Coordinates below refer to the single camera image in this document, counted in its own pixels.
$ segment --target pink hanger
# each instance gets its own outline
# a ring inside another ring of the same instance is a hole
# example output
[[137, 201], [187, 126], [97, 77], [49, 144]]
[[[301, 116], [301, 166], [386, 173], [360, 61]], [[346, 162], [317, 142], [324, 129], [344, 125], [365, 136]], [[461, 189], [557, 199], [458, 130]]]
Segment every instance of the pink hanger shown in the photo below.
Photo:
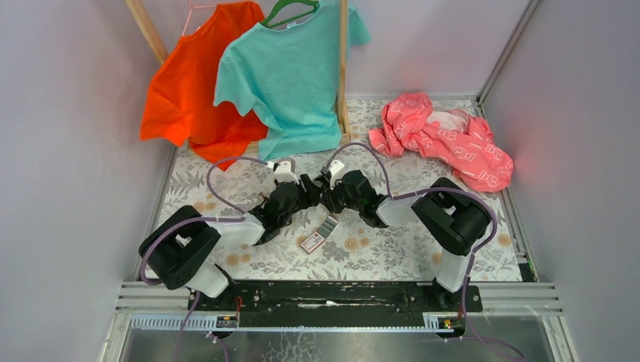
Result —
[[191, 13], [193, 12], [193, 9], [215, 8], [217, 6], [217, 5], [194, 6], [191, 0], [187, 0], [187, 2], [189, 2], [189, 16], [186, 17], [186, 23], [184, 24], [184, 29], [182, 30], [182, 36], [184, 36], [184, 33], [186, 32], [186, 27], [189, 25], [189, 20], [191, 20]]

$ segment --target teal t-shirt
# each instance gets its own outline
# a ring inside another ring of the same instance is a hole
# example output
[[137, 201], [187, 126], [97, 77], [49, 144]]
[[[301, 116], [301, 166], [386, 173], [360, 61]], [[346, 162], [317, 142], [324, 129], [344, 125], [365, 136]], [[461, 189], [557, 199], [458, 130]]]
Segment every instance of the teal t-shirt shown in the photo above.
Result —
[[[347, 49], [369, 39], [358, 12], [349, 5]], [[338, 147], [339, 63], [338, 2], [321, 2], [307, 21], [287, 29], [258, 23], [224, 51], [214, 106], [230, 101], [240, 115], [256, 112], [269, 128], [258, 147], [263, 160]]]

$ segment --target gray wall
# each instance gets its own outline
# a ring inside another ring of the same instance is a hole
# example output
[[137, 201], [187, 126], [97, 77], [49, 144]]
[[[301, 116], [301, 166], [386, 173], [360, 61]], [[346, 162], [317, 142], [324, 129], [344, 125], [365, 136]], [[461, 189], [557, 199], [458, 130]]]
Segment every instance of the gray wall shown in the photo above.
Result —
[[487, 101], [584, 361], [637, 360], [640, 2], [545, 0]]
[[[194, 0], [216, 4], [220, 0]], [[255, 0], [265, 16], [276, 0]], [[346, 91], [355, 98], [382, 97], [402, 91], [432, 95], [477, 94], [491, 74], [527, 0], [351, 0], [371, 33], [356, 47], [347, 66]], [[182, 33], [187, 0], [144, 0], [168, 50]], [[300, 14], [302, 5], [282, 10]], [[193, 12], [187, 34], [212, 10]], [[278, 19], [287, 19], [285, 14]]]
[[122, 0], [0, 5], [0, 360], [95, 360], [168, 156], [157, 67]]

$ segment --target floral tablecloth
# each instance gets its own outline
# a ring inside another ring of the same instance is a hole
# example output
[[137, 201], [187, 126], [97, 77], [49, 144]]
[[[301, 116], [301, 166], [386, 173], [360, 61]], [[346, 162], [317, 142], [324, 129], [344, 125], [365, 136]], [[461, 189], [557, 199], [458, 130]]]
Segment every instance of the floral tablecloth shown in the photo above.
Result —
[[[368, 144], [367, 131], [381, 127], [380, 111], [385, 103], [380, 100], [348, 102], [354, 141]], [[433, 103], [436, 109], [460, 108], [475, 114], [469, 100], [436, 100]], [[296, 173], [315, 177], [332, 153], [333, 150], [294, 156]], [[361, 169], [378, 192], [385, 192], [382, 171], [364, 149], [347, 148], [338, 159], [347, 170]], [[383, 157], [383, 163], [389, 171], [394, 195], [426, 188], [442, 176], [469, 191], [460, 179], [452, 177], [449, 166], [439, 160], [424, 159], [408, 152], [401, 158]], [[179, 150], [158, 225], [184, 204], [194, 205], [205, 216], [238, 214], [208, 191], [205, 177], [209, 165], [186, 146]], [[221, 195], [244, 210], [260, 203], [260, 192], [268, 195], [275, 188], [269, 170], [246, 161], [236, 162], [225, 173], [216, 169], [211, 181]], [[472, 279], [521, 281], [498, 194], [478, 195], [493, 207], [500, 224], [497, 237], [478, 252]], [[434, 278], [442, 259], [442, 248], [418, 222], [407, 222], [397, 228], [371, 229], [355, 211], [345, 210], [338, 215], [340, 222], [327, 241], [307, 254], [300, 243], [327, 215], [323, 206], [304, 210], [269, 243], [257, 247], [216, 247], [207, 262], [217, 263], [236, 279], [431, 281]]]

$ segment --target crumpled pink cloth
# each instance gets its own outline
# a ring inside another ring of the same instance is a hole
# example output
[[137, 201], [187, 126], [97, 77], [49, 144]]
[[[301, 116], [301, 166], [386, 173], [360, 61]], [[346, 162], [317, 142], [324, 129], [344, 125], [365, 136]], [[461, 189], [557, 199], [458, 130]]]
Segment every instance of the crumpled pink cloth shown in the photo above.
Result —
[[413, 93], [385, 105], [382, 119], [383, 128], [370, 130], [369, 140], [387, 157], [402, 156], [408, 149], [440, 158], [476, 191], [498, 192], [511, 183], [513, 161], [495, 146], [484, 118], [462, 109], [434, 112], [426, 94]]

